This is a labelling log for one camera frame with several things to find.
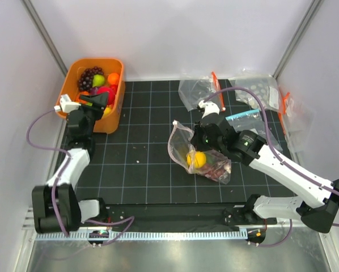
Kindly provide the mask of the red round fruit toy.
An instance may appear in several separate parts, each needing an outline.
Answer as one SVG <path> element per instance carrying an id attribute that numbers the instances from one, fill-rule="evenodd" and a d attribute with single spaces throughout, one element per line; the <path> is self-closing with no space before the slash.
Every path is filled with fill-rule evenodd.
<path id="1" fill-rule="evenodd" d="M 102 86 L 98 89 L 97 94 L 107 94 L 107 106 L 112 105 L 115 102 L 116 92 L 107 86 Z"/>

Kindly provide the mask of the yellow lemon toy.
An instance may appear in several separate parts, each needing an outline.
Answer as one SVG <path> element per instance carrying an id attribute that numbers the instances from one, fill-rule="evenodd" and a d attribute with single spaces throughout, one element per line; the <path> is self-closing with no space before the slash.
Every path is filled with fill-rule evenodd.
<path id="1" fill-rule="evenodd" d="M 207 158 L 204 152 L 191 151 L 187 154 L 187 164 L 195 169 L 202 168 L 206 161 Z"/>

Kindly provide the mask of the pink zip dotted bag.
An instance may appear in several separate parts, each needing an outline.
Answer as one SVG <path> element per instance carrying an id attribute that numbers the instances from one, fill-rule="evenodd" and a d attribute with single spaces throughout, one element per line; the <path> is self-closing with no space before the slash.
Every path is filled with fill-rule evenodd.
<path id="1" fill-rule="evenodd" d="M 221 184 L 228 184 L 231 180 L 231 160 L 214 150 L 196 151 L 190 143 L 194 131 L 176 120 L 172 124 L 167 143 L 170 158 L 188 174 L 197 174 Z"/>

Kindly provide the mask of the large dark grape bunch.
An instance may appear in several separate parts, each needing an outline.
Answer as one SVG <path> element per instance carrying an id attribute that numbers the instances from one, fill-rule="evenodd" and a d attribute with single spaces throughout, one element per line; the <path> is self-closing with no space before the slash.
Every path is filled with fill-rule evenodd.
<path id="1" fill-rule="evenodd" d="M 207 154 L 203 170 L 204 176 L 215 182 L 228 184 L 231 180 L 231 160 L 226 157 Z"/>

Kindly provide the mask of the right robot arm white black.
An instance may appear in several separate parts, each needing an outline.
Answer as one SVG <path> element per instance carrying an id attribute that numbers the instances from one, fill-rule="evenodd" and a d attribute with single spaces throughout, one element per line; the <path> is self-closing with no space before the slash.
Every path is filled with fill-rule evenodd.
<path id="1" fill-rule="evenodd" d="M 223 117 L 211 113 L 194 126 L 191 144 L 197 151 L 218 151 L 232 162 L 260 171 L 287 187 L 296 197 L 252 195 L 243 211 L 249 224 L 262 219 L 299 220 L 310 229 L 328 233 L 339 209 L 339 179 L 314 175 L 282 155 L 251 130 L 236 131 Z"/>

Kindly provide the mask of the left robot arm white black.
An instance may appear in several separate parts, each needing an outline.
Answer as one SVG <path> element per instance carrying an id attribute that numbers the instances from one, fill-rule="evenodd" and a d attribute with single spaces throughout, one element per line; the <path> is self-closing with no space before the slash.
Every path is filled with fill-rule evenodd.
<path id="1" fill-rule="evenodd" d="M 67 149 L 60 149 L 65 158 L 53 177 L 44 185 L 32 190 L 33 219 L 37 233 L 62 232 L 68 235 L 89 220 L 101 227 L 108 221 L 105 203 L 101 198 L 78 201 L 74 192 L 82 172 L 89 165 L 95 152 L 92 137 L 96 121 L 100 120 L 107 106 L 109 95 L 81 95 L 77 103 L 65 94 L 60 97 L 55 112 L 66 114 Z"/>

